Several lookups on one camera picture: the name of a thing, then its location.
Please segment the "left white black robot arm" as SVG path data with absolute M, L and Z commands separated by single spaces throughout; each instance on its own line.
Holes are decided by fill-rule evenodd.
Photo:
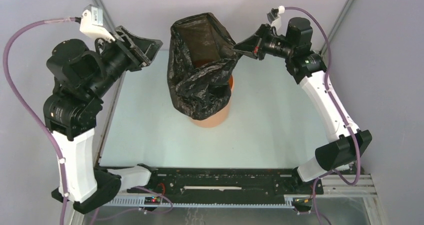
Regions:
M 65 40 L 46 62 L 54 88 L 43 105 L 44 121 L 62 154 L 58 164 L 65 169 L 51 196 L 72 202 L 81 214 L 105 205 L 120 191 L 139 186 L 153 193 L 158 187 L 158 179 L 147 166 L 97 168 L 92 153 L 103 96 L 127 71 L 149 66 L 163 43 L 118 26 L 112 40 L 97 35 L 94 44 L 91 50 L 80 39 Z

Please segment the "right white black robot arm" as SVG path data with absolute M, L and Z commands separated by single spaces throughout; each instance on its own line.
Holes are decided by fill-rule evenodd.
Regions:
M 313 28 L 308 19 L 291 18 L 285 35 L 274 26 L 261 24 L 258 30 L 237 43 L 233 50 L 256 60 L 265 55 L 283 58 L 289 74 L 312 101 L 323 121 L 328 144 L 315 149 L 314 157 L 298 166 L 291 189 L 304 194 L 311 181 L 360 158 L 372 141 L 369 130 L 361 130 L 349 117 L 330 81 L 322 57 L 311 49 Z

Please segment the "black plastic trash bag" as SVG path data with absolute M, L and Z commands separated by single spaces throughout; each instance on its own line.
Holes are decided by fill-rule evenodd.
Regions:
M 241 54 L 226 27 L 211 12 L 188 16 L 170 27 L 167 85 L 173 107 L 205 120 L 230 101 L 230 77 Z

